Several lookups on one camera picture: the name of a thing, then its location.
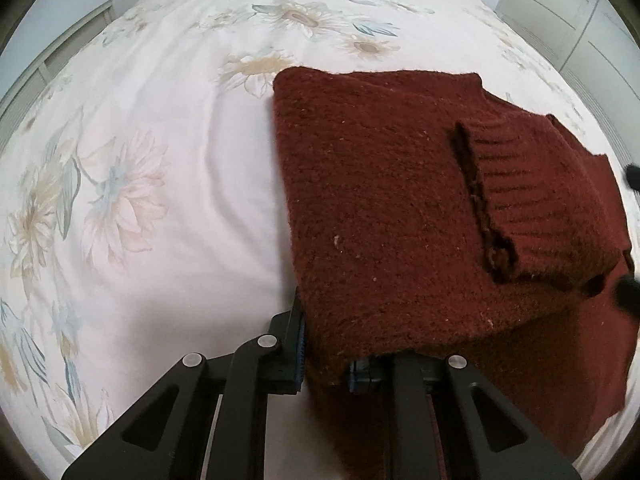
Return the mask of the pink floral bed cover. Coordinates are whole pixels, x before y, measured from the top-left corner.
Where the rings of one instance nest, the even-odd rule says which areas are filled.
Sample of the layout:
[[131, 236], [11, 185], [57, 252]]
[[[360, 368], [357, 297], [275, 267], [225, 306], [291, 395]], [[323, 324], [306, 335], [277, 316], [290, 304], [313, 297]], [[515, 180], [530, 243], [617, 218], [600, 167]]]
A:
[[477, 73], [612, 150], [482, 0], [138, 0], [1, 155], [1, 406], [47, 478], [183, 353], [232, 350], [285, 304], [269, 107], [295, 65]]

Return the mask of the white wardrobe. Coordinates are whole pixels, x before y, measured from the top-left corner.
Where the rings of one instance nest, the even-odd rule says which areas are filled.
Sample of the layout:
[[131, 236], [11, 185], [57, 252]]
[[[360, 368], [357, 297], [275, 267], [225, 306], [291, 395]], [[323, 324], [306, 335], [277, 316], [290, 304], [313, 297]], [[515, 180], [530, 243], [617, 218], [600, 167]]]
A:
[[639, 47], [608, 0], [500, 0], [499, 15], [623, 136], [639, 132]]

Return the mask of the white radiator cover left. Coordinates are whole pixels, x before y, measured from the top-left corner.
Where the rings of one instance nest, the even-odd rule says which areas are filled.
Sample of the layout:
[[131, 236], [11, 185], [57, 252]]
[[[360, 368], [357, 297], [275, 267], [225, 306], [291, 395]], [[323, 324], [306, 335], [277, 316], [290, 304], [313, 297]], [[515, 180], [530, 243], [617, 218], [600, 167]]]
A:
[[27, 66], [1, 98], [1, 151], [48, 84], [68, 61], [113, 21], [107, 0], [53, 40]]

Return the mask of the dark red knitted sweater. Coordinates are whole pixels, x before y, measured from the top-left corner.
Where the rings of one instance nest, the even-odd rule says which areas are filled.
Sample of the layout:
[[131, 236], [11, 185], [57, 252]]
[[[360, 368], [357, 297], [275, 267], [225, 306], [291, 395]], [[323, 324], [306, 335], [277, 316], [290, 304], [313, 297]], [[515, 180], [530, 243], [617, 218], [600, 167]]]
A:
[[385, 431], [338, 381], [401, 350], [461, 354], [582, 454], [637, 349], [614, 287], [639, 252], [608, 158], [475, 74], [291, 67], [273, 113], [311, 404], [347, 477], [383, 477]]

